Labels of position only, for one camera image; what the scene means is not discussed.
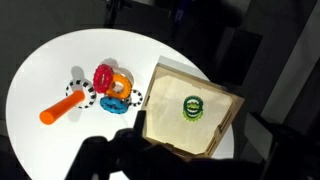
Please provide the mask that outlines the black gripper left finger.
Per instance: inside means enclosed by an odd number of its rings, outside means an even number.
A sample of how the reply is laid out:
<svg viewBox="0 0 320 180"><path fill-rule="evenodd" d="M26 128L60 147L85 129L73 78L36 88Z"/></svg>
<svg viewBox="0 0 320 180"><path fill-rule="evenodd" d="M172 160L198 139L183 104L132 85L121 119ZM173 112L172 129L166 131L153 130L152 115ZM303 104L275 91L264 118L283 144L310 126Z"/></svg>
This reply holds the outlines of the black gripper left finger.
<svg viewBox="0 0 320 180"><path fill-rule="evenodd" d="M107 139L93 136L82 142L65 180L109 180L110 174Z"/></svg>

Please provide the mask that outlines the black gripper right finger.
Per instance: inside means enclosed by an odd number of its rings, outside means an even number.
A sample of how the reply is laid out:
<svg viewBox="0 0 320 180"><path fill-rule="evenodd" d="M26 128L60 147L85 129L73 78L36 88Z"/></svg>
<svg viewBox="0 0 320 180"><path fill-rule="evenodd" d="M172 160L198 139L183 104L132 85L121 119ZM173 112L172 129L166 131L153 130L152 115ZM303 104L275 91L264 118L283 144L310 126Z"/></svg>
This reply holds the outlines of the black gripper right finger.
<svg viewBox="0 0 320 180"><path fill-rule="evenodd" d="M119 145L117 165L129 180L155 180L155 146L142 136L145 120L146 111L139 110L133 127L119 130L115 136Z"/></svg>

